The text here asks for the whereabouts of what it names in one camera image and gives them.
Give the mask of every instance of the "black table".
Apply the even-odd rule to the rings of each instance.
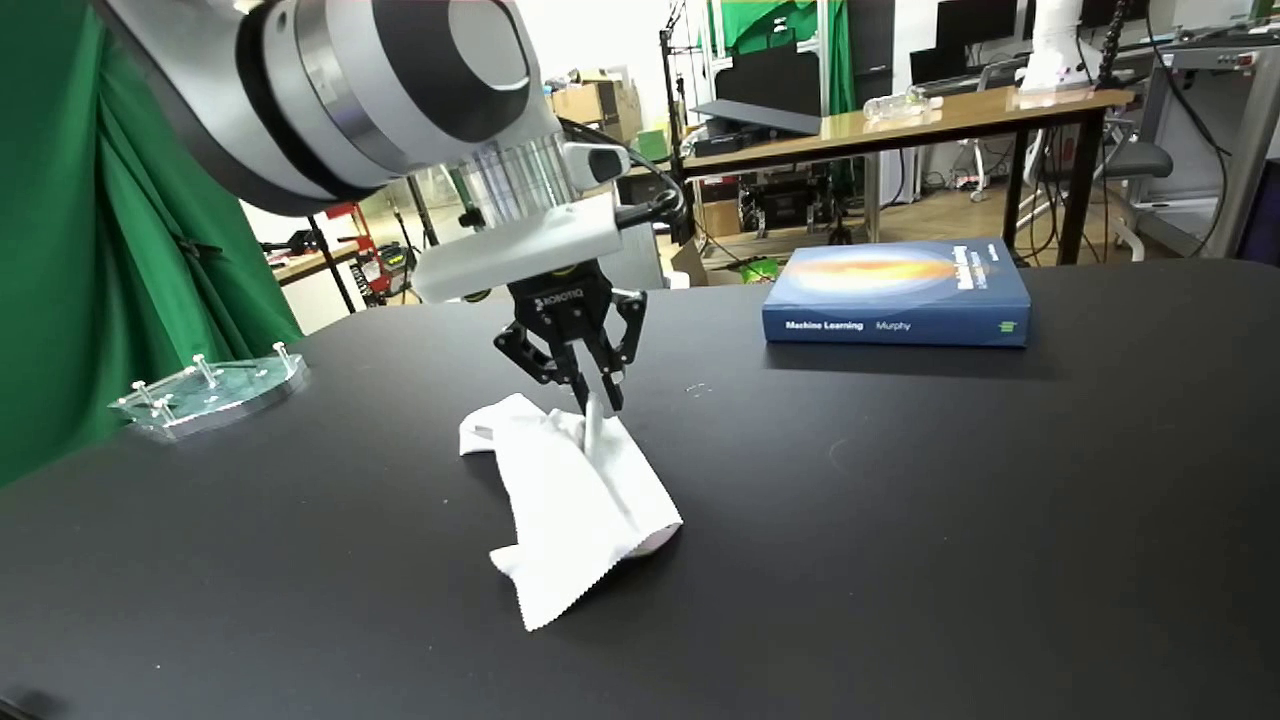
[[[505,318],[364,313],[252,425],[0,491],[0,687],[69,720],[1276,720],[1280,276],[1030,285],[1030,352],[767,352],[762,290],[656,297],[629,427],[689,529],[539,638],[453,451],[523,390]]]

